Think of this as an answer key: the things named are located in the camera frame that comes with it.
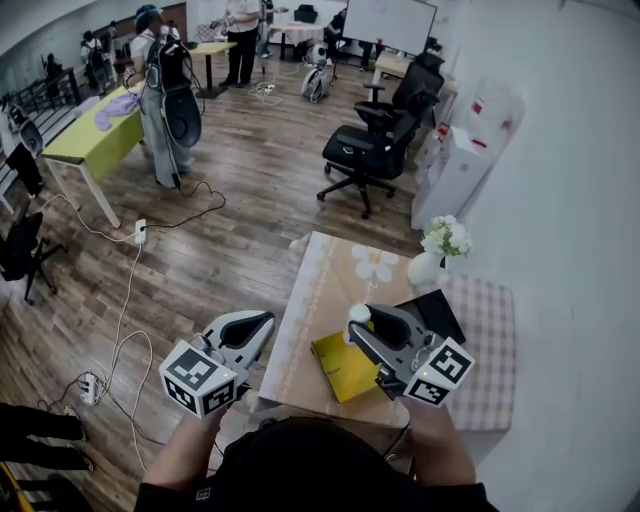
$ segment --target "flower vase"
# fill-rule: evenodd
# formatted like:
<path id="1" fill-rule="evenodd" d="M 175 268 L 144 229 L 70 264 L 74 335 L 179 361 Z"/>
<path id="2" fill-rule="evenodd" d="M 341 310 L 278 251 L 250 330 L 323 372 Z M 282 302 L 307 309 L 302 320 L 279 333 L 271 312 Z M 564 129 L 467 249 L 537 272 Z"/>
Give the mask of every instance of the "flower vase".
<path id="1" fill-rule="evenodd" d="M 413 286 L 422 286 L 429 282 L 434 282 L 440 275 L 440 262 L 443 260 L 442 254 L 432 254 L 423 252 L 419 254 L 407 269 L 407 277 Z"/>

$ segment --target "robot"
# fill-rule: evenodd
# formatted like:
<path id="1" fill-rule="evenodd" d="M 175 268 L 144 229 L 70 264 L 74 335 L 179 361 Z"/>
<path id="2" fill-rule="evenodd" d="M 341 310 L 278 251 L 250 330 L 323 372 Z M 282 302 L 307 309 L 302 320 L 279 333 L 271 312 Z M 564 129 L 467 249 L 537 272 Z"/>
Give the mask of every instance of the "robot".
<path id="1" fill-rule="evenodd" d="M 309 71 L 305 77 L 301 94 L 308 98 L 311 103 L 318 103 L 322 98 L 328 96 L 333 88 L 333 79 L 330 79 L 325 71 L 327 65 L 327 48 L 325 44 L 317 43 L 313 45 L 305 57 L 305 62 L 314 66 L 314 69 Z"/>
<path id="2" fill-rule="evenodd" d="M 42 134 L 27 113 L 14 103 L 7 105 L 6 112 L 9 116 L 11 131 L 18 134 L 20 142 L 24 144 L 24 147 L 34 155 L 41 153 L 44 148 Z"/>

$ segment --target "power outlet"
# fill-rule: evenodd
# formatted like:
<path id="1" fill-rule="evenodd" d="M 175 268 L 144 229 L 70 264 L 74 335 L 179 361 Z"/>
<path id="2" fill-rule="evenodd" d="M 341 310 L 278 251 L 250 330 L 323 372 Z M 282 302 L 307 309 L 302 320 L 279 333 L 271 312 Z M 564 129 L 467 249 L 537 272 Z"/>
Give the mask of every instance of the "power outlet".
<path id="1" fill-rule="evenodd" d="M 96 378 L 87 373 L 84 376 L 84 380 L 87 383 L 87 391 L 80 395 L 82 401 L 87 405 L 95 405 L 96 404 Z"/>
<path id="2" fill-rule="evenodd" d="M 142 245 L 147 241 L 147 221 L 140 219 L 136 222 L 136 245 Z"/>

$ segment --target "wooden floor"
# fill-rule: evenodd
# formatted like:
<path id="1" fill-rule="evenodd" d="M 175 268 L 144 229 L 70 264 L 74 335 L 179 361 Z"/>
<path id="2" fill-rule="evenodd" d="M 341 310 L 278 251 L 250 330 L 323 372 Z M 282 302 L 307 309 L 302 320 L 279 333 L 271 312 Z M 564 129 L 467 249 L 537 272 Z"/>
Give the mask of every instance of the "wooden floor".
<path id="1" fill-rule="evenodd" d="M 204 69 L 197 63 L 201 81 Z M 296 66 L 268 63 L 267 78 L 292 73 Z M 190 191 L 206 180 L 224 193 L 224 209 L 192 221 L 179 229 L 148 231 L 147 244 L 136 269 L 131 301 L 122 333 L 145 330 L 153 342 L 152 373 L 144 387 L 136 419 L 151 437 L 166 441 L 181 411 L 164 397 L 157 369 L 178 338 L 191 339 L 216 316 L 241 309 L 266 309 L 282 318 L 296 277 L 287 264 L 290 243 L 312 230 L 351 239 L 404 255 L 417 254 L 417 235 L 409 228 L 414 180 L 409 171 L 395 181 L 398 193 L 389 200 L 371 190 L 374 213 L 362 220 L 358 190 L 350 188 L 316 200 L 316 193 L 340 178 L 323 172 L 322 150 L 341 124 L 358 124 L 353 104 L 365 99 L 362 83 L 371 74 L 341 67 L 333 94 L 312 105 L 300 97 L 306 74 L 278 76 L 276 94 L 283 101 L 264 106 L 245 90 L 229 90 L 207 101 L 202 140 L 193 151 L 194 170 L 184 180 Z M 226 62 L 214 58 L 214 78 L 225 78 Z M 254 79 L 260 78 L 259 64 Z M 391 92 L 397 82 L 385 82 Z M 123 222 L 113 230 L 75 171 L 68 170 L 73 192 L 82 204 L 81 215 L 94 229 L 123 237 L 140 218 L 148 223 L 176 223 L 214 206 L 203 187 L 191 199 L 156 185 L 153 167 L 139 149 L 134 150 L 103 185 Z M 47 188 L 31 205 L 36 211 L 44 200 L 58 193 L 52 176 Z M 10 200 L 28 198 L 20 184 Z M 61 200 L 45 210 L 41 233 L 69 247 L 46 263 L 46 271 L 58 286 L 52 295 L 36 278 L 32 290 L 35 305 L 22 300 L 24 282 L 0 282 L 0 399 L 35 406 L 37 400 L 60 398 L 67 383 L 87 368 L 105 369 L 111 360 L 116 323 L 122 308 L 127 279 L 137 248 L 116 244 L 87 232 L 72 208 Z M 6 236 L 9 216 L 2 212 L 0 230 Z M 252 370 L 255 389 L 268 362 L 269 351 Z M 133 406 L 149 360 L 143 337 L 135 337 L 122 350 L 111 388 L 128 411 Z M 128 419 L 106 397 L 97 407 L 84 406 L 80 390 L 72 387 L 65 403 L 77 407 L 94 459 L 93 473 L 73 472 L 70 478 L 82 489 L 96 510 L 131 510 L 142 469 L 133 448 Z M 249 405 L 240 403 L 225 417 L 219 444 L 222 449 L 244 432 L 255 428 Z M 367 429 L 360 429 L 367 437 Z M 389 436 L 372 433 L 370 441 L 381 450 Z M 139 442 L 149 462 L 159 447 Z M 214 453 L 211 467 L 220 456 Z M 28 465 L 12 465 L 20 476 L 36 478 L 50 473 Z"/>

